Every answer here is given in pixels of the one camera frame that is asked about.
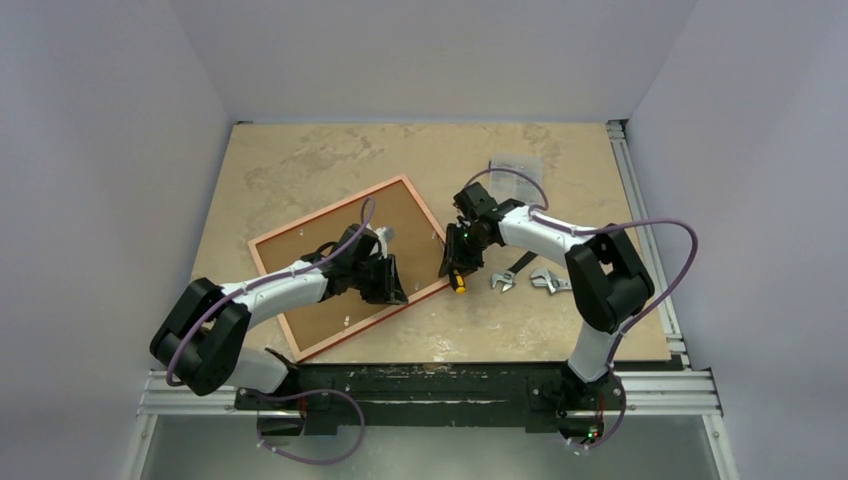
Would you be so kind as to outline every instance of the beige table surface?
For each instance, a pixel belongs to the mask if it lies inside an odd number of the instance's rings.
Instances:
[[[555,218],[585,226],[631,219],[602,124],[237,125],[192,278],[226,283],[257,276],[248,240],[398,174],[409,177],[446,225],[456,216],[453,195],[496,153],[544,160],[543,182],[551,201],[547,213]],[[481,180],[488,185],[487,178]],[[523,253],[490,247],[484,254],[485,268],[468,277],[465,295],[439,292],[310,361],[567,358],[582,323],[573,297],[568,292],[550,296],[529,282],[530,272],[539,266],[565,275],[563,268],[536,259],[518,275],[511,291],[491,289],[492,273],[506,269]],[[250,331],[245,344],[291,352],[276,319]],[[656,312],[631,330],[616,358],[669,358]]]

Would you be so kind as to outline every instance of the cork board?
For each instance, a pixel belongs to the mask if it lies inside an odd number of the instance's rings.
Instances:
[[[320,245],[336,241],[351,224],[359,223],[365,197],[376,200],[372,228],[390,226],[395,237],[389,253],[395,255],[407,305],[371,305],[359,292],[316,305],[296,308],[279,316],[280,325],[296,361],[316,355],[344,339],[409,308],[447,286],[437,278],[444,231],[415,188],[398,176],[363,192],[266,233],[248,244],[259,271],[265,275],[286,268]]]

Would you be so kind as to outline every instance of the white wall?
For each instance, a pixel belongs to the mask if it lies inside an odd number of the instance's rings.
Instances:
[[[167,0],[0,7],[0,465],[117,478],[229,119]]]
[[[606,121],[695,0],[172,0],[242,120]]]
[[[848,468],[846,46],[842,1],[700,0],[627,126],[650,213],[701,233],[675,306],[746,479]]]

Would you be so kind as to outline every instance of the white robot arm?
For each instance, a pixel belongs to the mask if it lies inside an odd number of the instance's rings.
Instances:
[[[395,257],[388,253],[392,236],[387,227],[371,231],[351,225],[338,242],[325,245],[333,246],[326,257],[321,248],[282,270],[245,282],[215,285],[197,279],[154,336],[150,353],[165,365],[173,363],[173,373],[198,395],[222,385],[272,393],[286,378],[290,364],[272,351],[242,347],[247,331],[348,288],[359,290],[368,303],[406,304]],[[195,325],[213,319],[213,326],[192,334]]]
[[[454,202],[461,216],[448,225],[440,275],[448,275],[456,289],[464,283],[463,275],[483,266],[483,250],[495,243],[526,249],[567,268],[584,319],[568,367],[582,384],[606,375],[619,328],[654,294],[627,235],[581,234],[594,229],[534,213],[513,199],[498,204],[479,183],[466,186]],[[603,265],[612,268],[606,272]]]

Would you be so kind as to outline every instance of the adjustable wrench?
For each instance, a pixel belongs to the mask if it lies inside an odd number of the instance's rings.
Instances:
[[[533,270],[530,281],[533,282],[534,287],[547,288],[551,295],[563,290],[571,290],[571,282],[568,279],[559,278],[545,267]]]
[[[509,290],[510,288],[515,286],[515,275],[521,271],[522,268],[526,267],[528,263],[532,262],[533,259],[536,258],[536,254],[533,252],[527,252],[518,259],[517,262],[508,269],[503,272],[498,272],[492,275],[492,288],[495,288],[498,285],[498,282],[504,284],[503,290],[501,293]]]

